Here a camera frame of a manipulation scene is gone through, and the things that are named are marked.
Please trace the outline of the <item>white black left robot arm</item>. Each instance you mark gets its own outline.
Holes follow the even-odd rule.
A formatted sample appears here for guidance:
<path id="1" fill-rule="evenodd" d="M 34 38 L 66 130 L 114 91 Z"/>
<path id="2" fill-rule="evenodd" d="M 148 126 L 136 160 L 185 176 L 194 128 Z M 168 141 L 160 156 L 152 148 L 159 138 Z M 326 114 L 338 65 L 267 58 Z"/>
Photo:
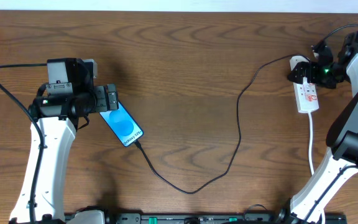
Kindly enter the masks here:
<path id="1" fill-rule="evenodd" d="M 10 223 L 62 223 L 67 162 L 80 118 L 118 109 L 113 84 L 94 85 L 98 65 L 93 59 L 47 61 L 48 82 L 29 106 L 31 149 L 24 183 Z"/>

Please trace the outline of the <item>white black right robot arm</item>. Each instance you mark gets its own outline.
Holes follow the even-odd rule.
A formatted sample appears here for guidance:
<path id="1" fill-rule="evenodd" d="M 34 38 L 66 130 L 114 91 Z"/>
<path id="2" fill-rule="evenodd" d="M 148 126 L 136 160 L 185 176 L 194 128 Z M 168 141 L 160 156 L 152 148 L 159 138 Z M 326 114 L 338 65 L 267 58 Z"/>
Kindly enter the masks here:
<path id="1" fill-rule="evenodd" d="M 321 223 L 323 210 L 337 191 L 358 173 L 358 31 L 347 34 L 336 58 L 324 39 L 312 47 L 317 61 L 293 56 L 288 80 L 300 87 L 299 98 L 312 100 L 307 84 L 334 89 L 351 84 L 352 100 L 331 125 L 323 161 L 306 185 L 290 198 L 275 223 Z"/>

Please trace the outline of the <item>blue Galaxy smartphone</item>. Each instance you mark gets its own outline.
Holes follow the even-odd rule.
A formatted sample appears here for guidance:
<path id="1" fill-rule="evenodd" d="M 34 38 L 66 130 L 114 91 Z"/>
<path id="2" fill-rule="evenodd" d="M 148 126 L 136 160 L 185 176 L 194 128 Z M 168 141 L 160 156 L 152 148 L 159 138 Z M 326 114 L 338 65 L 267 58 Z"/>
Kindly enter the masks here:
<path id="1" fill-rule="evenodd" d="M 144 132 L 121 102 L 118 102 L 118 106 L 117 110 L 100 112 L 99 114 L 121 144 L 128 147 L 139 140 Z"/>

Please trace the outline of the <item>white power strip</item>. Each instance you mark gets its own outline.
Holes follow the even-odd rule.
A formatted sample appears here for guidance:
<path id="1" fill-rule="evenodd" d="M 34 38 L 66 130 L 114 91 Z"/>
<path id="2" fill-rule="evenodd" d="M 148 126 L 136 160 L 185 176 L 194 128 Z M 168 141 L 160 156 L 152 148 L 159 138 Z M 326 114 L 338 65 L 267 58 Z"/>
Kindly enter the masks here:
<path id="1" fill-rule="evenodd" d="M 316 86 L 308 83 L 306 71 L 308 61 L 302 56 L 293 56 L 290 59 L 291 74 L 293 79 L 296 107 L 299 113 L 311 113 L 319 109 Z"/>

